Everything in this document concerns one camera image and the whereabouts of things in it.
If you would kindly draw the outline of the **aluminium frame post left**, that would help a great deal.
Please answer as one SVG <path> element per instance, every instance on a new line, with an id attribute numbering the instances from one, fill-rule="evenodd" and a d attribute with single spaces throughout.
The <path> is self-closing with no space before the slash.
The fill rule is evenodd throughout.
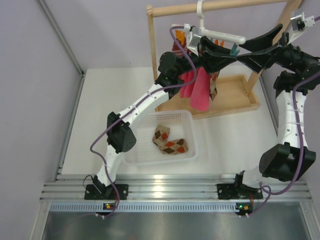
<path id="1" fill-rule="evenodd" d="M 54 17 L 47 2 L 45 0 L 36 0 L 35 2 L 38 4 L 40 10 L 43 12 L 44 17 L 48 21 L 50 27 L 52 28 L 55 36 L 57 37 L 58 41 L 60 42 L 63 50 L 67 54 L 69 60 L 71 61 L 72 65 L 74 66 L 75 70 L 82 77 L 85 74 L 85 71 L 82 69 L 81 65 L 79 64 L 70 44 L 68 43 L 59 24 L 57 23 L 56 18 Z"/>

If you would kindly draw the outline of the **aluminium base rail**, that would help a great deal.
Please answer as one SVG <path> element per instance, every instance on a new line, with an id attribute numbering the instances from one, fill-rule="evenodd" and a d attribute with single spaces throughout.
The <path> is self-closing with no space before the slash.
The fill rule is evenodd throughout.
<path id="1" fill-rule="evenodd" d="M 138 212 L 138 213 L 242 213 L 280 204 L 281 210 L 297 205 L 304 217 L 312 215 L 315 205 L 305 181 L 296 182 L 278 196 L 256 193 L 236 194 L 234 177 L 226 175 L 120 175 L 116 196 L 90 196 L 91 179 L 84 175 L 58 175 L 46 183 L 40 194 L 40 207 L 53 212 Z"/>

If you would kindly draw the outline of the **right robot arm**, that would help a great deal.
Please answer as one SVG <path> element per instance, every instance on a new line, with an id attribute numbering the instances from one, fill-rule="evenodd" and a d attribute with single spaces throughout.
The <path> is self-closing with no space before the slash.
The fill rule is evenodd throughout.
<path id="1" fill-rule="evenodd" d="M 278 106 L 277 144 L 261 156 L 257 167 L 235 176 L 233 192 L 242 199 L 258 189 L 274 195 L 262 183 L 267 178 L 287 182 L 277 195 L 285 193 L 316 160 L 305 137 L 304 106 L 308 92 L 320 83 L 320 59 L 293 46 L 288 32 L 274 43 L 282 28 L 280 23 L 264 35 L 247 40 L 241 47 L 249 53 L 237 57 L 255 72 L 274 64 L 284 68 L 273 85 Z"/>

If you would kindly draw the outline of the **beige maroon striped sock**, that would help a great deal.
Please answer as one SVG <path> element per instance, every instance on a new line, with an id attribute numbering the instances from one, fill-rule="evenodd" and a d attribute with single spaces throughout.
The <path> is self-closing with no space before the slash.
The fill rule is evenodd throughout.
<path id="1" fill-rule="evenodd" d="M 187 48 L 187 44 L 186 44 L 186 40 L 183 41 L 183 43 L 181 43 L 179 40 L 178 42 L 180 43 L 181 47 L 183 48 L 183 50 L 189 54 L 191 51 Z M 184 53 L 182 52 L 182 50 L 178 47 L 177 43 L 174 41 L 173 42 L 173 46 L 172 46 L 172 49 L 171 51 L 177 55 L 178 57 L 183 57 L 184 56 Z"/>

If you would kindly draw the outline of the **teal clip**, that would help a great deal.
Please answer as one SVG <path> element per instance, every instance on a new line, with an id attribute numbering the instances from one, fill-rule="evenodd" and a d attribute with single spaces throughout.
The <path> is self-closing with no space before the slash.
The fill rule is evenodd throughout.
<path id="1" fill-rule="evenodd" d="M 240 49 L 238 48 L 238 45 L 234 43 L 230 50 L 229 55 L 236 57 L 239 54 L 239 52 L 240 52 Z"/>

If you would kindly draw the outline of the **white plastic basket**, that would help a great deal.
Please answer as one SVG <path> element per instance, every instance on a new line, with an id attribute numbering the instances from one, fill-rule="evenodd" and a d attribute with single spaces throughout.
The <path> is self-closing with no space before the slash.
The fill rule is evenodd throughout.
<path id="1" fill-rule="evenodd" d="M 195 160 L 199 155 L 195 123 L 187 110 L 154 112 L 137 126 L 136 144 L 125 154 L 128 166 L 151 166 Z"/>

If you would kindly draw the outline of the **argyle beige orange sock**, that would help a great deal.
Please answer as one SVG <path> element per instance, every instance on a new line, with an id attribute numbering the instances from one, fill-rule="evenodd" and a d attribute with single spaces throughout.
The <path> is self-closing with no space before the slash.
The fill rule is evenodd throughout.
<path id="1" fill-rule="evenodd" d="M 214 72 L 214 73 L 212 73 L 211 78 L 210 78 L 209 96 L 212 101 L 214 101 L 215 97 L 218 95 L 217 80 L 218 80 L 219 74 L 220 74 L 220 71 Z"/>

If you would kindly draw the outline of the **orange clip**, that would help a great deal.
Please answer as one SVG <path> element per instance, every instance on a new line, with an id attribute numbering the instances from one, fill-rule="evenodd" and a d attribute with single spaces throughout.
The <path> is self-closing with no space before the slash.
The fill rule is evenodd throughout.
<path id="1" fill-rule="evenodd" d="M 224 41 L 224 40 L 218 40 L 218 39 L 216 39 L 216 40 L 214 41 L 214 43 L 215 43 L 217 46 L 224 47 L 225 41 Z"/>
<path id="2" fill-rule="evenodd" d="M 185 44 L 185 41 L 186 41 L 185 32 L 176 30 L 175 37 L 182 46 Z"/>

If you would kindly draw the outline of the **wooden drying rack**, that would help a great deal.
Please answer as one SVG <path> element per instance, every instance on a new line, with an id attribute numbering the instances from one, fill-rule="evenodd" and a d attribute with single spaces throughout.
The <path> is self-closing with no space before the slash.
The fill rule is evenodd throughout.
<path id="1" fill-rule="evenodd" d="M 283 29 L 274 37 L 273 43 L 276 43 L 284 30 L 289 26 L 291 13 L 301 7 L 303 0 L 214 0 L 204 2 L 202 4 L 204 12 L 241 8 L 248 6 L 267 5 L 273 3 L 287 2 L 277 24 L 282 24 Z M 149 31 L 149 42 L 151 50 L 152 71 L 154 80 L 158 77 L 157 59 L 156 59 L 156 42 L 154 18 L 174 16 L 181 14 L 189 14 L 196 12 L 196 3 L 188 3 L 181 5 L 172 5 L 165 7 L 153 8 L 150 4 L 146 6 L 146 15 Z M 227 114 L 242 113 L 257 110 L 260 102 L 253 88 L 257 83 L 262 71 L 252 73 L 249 79 L 244 73 L 219 77 L 216 81 L 218 94 L 211 101 L 208 111 L 200 112 L 192 109 L 189 106 L 188 99 L 174 96 L 171 100 L 161 104 L 156 108 L 157 111 L 173 111 L 173 110 L 188 110 L 193 115 L 194 119 L 208 118 L 214 116 L 222 116 Z"/>

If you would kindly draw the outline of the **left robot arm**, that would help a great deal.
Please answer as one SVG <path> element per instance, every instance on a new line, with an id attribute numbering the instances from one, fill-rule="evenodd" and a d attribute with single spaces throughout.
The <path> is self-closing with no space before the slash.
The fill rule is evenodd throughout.
<path id="1" fill-rule="evenodd" d="M 181 46 L 176 41 L 179 52 L 167 51 L 159 61 L 158 78 L 150 89 L 135 103 L 119 113 L 111 112 L 107 116 L 107 128 L 98 137 L 107 137 L 106 154 L 94 150 L 95 140 L 90 151 L 102 159 L 98 173 L 91 178 L 92 183 L 85 187 L 85 200 L 125 200 L 120 193 L 128 185 L 116 184 L 116 176 L 125 153 L 136 144 L 134 129 L 159 105 L 173 98 L 181 88 L 193 84 L 200 72 L 213 74 L 237 60 L 238 47 L 224 48 L 203 36 L 195 45 L 195 51 Z"/>

